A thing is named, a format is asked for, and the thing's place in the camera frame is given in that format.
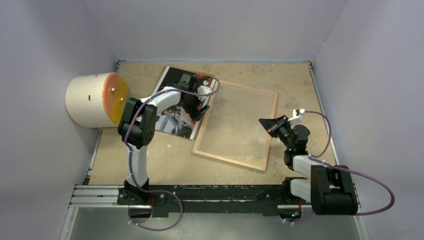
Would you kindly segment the wooden picture frame with glass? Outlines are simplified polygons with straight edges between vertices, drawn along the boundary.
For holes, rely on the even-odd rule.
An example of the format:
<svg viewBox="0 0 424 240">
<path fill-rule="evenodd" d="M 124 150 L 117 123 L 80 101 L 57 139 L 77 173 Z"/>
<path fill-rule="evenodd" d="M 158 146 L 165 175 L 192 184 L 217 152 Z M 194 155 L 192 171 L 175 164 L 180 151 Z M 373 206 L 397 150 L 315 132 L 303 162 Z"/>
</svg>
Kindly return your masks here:
<svg viewBox="0 0 424 240">
<path fill-rule="evenodd" d="M 234 165 L 265 171 L 271 137 L 259 119 L 273 119 L 278 93 L 221 81 L 210 98 L 192 152 Z"/>
</svg>

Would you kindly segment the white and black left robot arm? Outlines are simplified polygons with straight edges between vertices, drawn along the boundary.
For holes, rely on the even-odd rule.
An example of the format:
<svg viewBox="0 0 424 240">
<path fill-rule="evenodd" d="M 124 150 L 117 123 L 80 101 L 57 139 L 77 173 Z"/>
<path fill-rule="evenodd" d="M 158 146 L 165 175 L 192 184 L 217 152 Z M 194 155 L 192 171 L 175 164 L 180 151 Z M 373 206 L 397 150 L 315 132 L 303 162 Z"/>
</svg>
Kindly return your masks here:
<svg viewBox="0 0 424 240">
<path fill-rule="evenodd" d="M 164 132 L 190 138 L 196 122 L 210 108 L 205 100 L 214 93 L 213 82 L 213 77 L 184 72 L 164 79 L 148 97 L 128 99 L 118 134 L 128 152 L 128 176 L 123 190 L 136 204 L 149 199 L 147 148 L 156 129 L 169 120 Z"/>
</svg>

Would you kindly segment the printed photo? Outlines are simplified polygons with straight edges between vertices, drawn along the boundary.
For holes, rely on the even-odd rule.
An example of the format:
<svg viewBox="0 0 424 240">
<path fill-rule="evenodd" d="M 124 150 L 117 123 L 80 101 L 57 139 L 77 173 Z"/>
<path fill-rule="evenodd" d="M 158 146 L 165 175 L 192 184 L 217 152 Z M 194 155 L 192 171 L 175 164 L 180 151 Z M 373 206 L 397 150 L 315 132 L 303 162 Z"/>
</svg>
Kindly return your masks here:
<svg viewBox="0 0 424 240">
<path fill-rule="evenodd" d="M 153 92 L 160 92 L 164 87 L 176 87 L 176 83 L 180 80 L 183 74 L 192 75 L 200 82 L 211 81 L 210 86 L 212 89 L 215 87 L 216 80 L 213 75 L 166 66 L 164 67 Z M 202 106 L 209 104 L 210 98 L 208 96 L 199 99 L 203 101 Z M 199 125 L 200 120 L 194 121 L 193 116 L 189 116 L 180 103 L 177 103 L 157 112 L 155 129 L 163 133 L 193 140 L 197 134 Z"/>
</svg>

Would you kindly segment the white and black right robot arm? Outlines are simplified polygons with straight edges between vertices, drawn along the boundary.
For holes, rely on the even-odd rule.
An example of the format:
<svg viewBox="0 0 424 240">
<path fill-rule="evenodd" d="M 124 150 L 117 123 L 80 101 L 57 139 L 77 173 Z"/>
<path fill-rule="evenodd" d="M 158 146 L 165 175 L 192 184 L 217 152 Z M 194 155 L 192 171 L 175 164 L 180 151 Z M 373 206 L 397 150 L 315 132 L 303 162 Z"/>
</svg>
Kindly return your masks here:
<svg viewBox="0 0 424 240">
<path fill-rule="evenodd" d="M 284 164 L 303 175 L 285 178 L 280 191 L 284 202 L 292 204 L 299 198 L 305 200 L 316 215 L 353 216 L 358 213 L 359 204 L 348 168 L 311 160 L 307 151 L 310 130 L 306 126 L 292 125 L 285 115 L 258 121 L 272 138 L 278 138 L 286 147 Z"/>
</svg>

